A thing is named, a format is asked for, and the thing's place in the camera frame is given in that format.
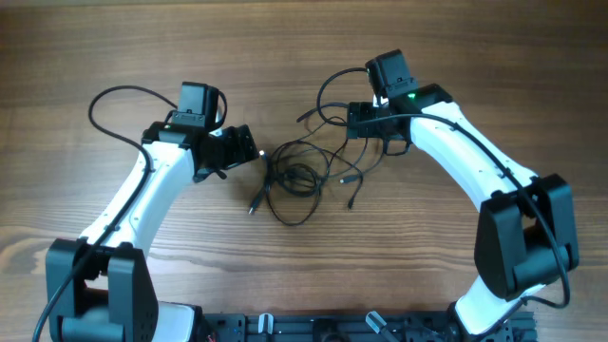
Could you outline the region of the black USB-A cable blue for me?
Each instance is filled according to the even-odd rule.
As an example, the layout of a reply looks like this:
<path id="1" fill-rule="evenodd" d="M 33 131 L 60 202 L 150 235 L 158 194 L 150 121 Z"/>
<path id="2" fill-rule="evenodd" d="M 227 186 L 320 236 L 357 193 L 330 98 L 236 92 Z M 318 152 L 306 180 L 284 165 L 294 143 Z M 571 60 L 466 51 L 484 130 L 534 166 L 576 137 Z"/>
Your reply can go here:
<path id="1" fill-rule="evenodd" d="M 309 129 L 308 133 L 300 138 L 283 143 L 271 154 L 260 151 L 259 156 L 263 161 L 265 173 L 262 185 L 251 201 L 248 214 L 253 215 L 265 201 L 271 214 L 284 226 L 296 227 L 307 222 L 317 210 L 327 182 L 356 168 L 356 162 L 347 161 L 341 156 L 349 139 L 343 141 L 335 151 L 331 151 L 310 142 L 309 138 L 326 125 L 339 125 L 345 122 L 345 119 L 337 116 L 323 119 L 318 127 Z M 321 157 L 324 167 L 320 171 L 305 162 L 297 161 L 298 158 L 309 153 Z M 288 220 L 282 217 L 272 199 L 275 186 L 295 198 L 311 199 L 309 212 L 299 219 Z"/>

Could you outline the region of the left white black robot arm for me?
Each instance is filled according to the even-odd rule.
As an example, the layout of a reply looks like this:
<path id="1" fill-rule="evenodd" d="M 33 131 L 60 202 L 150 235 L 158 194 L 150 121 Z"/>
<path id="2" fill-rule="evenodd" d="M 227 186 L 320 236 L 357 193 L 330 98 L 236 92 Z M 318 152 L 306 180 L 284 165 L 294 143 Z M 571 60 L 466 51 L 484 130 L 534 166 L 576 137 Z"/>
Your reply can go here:
<path id="1" fill-rule="evenodd" d="M 253 161 L 247 125 L 225 126 L 227 100 L 214 86 L 185 82 L 167 117 L 140 141 L 91 124 L 135 147 L 138 158 L 104 211 L 76 239 L 46 254 L 47 305 L 32 333 L 54 341 L 215 341 L 197 305 L 158 300 L 146 259 L 160 226 L 190 184 Z"/>

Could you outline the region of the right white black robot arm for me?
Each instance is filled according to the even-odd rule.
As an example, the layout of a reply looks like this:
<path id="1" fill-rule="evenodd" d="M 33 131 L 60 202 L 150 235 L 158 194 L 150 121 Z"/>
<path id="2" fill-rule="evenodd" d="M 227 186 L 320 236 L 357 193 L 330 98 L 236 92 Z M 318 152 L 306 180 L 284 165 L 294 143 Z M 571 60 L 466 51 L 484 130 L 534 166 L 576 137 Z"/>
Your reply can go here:
<path id="1" fill-rule="evenodd" d="M 451 304 L 434 338 L 445 341 L 521 339 L 513 314 L 530 301 L 562 309 L 571 299 L 568 274 L 580 263 L 572 191 L 559 175 L 540 177 L 512 161 L 465 117 L 439 85 L 420 86 L 401 50 L 364 68 L 374 98 L 352 103 L 350 138 L 403 141 L 436 160 L 479 213 L 474 245 L 478 276 Z M 538 291 L 559 281 L 562 301 Z"/>

